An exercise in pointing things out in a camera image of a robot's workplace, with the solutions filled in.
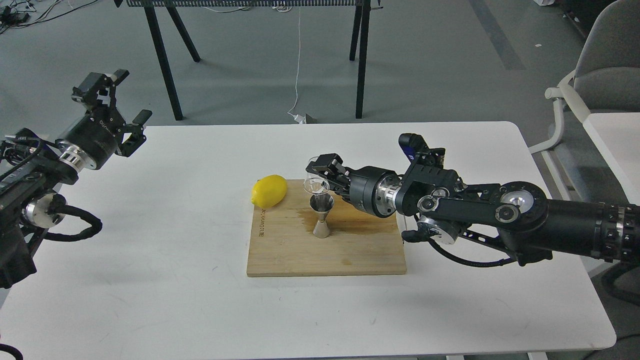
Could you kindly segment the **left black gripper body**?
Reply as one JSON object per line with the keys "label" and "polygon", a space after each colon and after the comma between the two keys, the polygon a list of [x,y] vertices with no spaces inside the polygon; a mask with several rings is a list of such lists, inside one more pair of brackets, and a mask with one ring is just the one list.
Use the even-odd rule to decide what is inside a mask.
{"label": "left black gripper body", "polygon": [[55,140],[59,160],[80,171],[99,170],[114,154],[130,157],[131,151],[122,148],[125,127],[118,111],[89,111]]}

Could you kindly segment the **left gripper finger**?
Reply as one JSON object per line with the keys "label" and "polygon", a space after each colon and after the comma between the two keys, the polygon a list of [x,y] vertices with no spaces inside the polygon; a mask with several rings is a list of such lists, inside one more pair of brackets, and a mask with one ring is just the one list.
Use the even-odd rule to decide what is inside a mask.
{"label": "left gripper finger", "polygon": [[75,122],[86,121],[96,110],[105,110],[107,119],[113,119],[117,123],[125,123],[116,107],[115,89],[128,76],[130,71],[126,69],[115,70],[113,74],[90,72],[78,87],[73,87],[71,99],[85,107],[83,117]]}
{"label": "left gripper finger", "polygon": [[124,123],[118,128],[118,155],[120,157],[130,157],[147,140],[144,135],[144,125],[153,112],[142,109],[134,118],[132,123]]}

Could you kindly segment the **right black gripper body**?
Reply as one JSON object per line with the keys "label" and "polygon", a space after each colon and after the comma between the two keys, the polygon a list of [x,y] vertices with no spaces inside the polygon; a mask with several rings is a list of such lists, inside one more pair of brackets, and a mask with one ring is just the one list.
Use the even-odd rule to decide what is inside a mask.
{"label": "right black gripper body", "polygon": [[365,166],[350,171],[349,178],[347,202],[354,208],[379,218],[388,218],[396,211],[394,196],[401,178],[395,171]]}

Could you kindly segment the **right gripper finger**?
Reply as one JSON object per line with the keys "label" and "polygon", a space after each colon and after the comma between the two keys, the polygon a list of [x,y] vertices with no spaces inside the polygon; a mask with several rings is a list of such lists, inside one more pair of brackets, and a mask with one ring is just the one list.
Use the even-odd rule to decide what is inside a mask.
{"label": "right gripper finger", "polygon": [[350,176],[326,176],[329,189],[339,195],[345,202],[352,203],[350,196]]}
{"label": "right gripper finger", "polygon": [[312,162],[312,173],[330,183],[350,183],[348,168],[337,153],[323,153]]}

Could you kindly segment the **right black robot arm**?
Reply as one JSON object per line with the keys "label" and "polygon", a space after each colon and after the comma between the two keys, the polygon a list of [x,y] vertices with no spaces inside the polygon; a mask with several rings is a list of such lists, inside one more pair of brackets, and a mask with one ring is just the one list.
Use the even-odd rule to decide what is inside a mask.
{"label": "right black robot arm", "polygon": [[403,175],[374,166],[343,166],[336,153],[309,162],[306,171],[357,210],[379,218],[416,219],[408,243],[428,242],[458,264],[487,268],[524,266],[553,252],[639,265],[639,207],[546,198],[537,185],[465,184],[446,170],[444,148],[429,148],[421,135],[403,133],[398,145],[410,161]]}

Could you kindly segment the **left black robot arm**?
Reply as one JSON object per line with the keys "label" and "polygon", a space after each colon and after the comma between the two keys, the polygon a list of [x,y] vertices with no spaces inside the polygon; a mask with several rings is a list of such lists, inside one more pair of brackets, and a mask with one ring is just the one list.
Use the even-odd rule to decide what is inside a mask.
{"label": "left black robot arm", "polygon": [[34,255],[42,241],[77,242],[103,227],[95,215],[67,203],[56,187],[73,185],[83,169],[99,170],[112,155],[130,157],[145,141],[152,112],[144,109],[128,123],[117,108],[116,88],[128,77],[91,72],[73,88],[71,98],[85,112],[55,141],[23,128],[1,141],[0,282],[3,289],[37,269]]}

